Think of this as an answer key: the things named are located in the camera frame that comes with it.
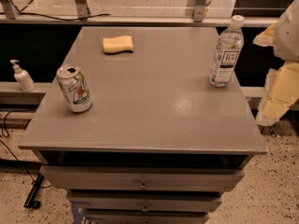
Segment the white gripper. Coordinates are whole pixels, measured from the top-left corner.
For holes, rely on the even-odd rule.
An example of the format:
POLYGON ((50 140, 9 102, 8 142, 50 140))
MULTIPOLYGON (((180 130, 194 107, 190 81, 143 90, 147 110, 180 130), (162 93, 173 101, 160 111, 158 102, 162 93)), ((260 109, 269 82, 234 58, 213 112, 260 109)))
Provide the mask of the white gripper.
POLYGON ((278 70, 270 69, 266 75, 264 95, 258 106, 258 125, 272 126, 278 122, 299 99, 299 0, 293 0, 279 17, 256 35, 253 43, 272 47, 274 54, 285 62, 278 70))

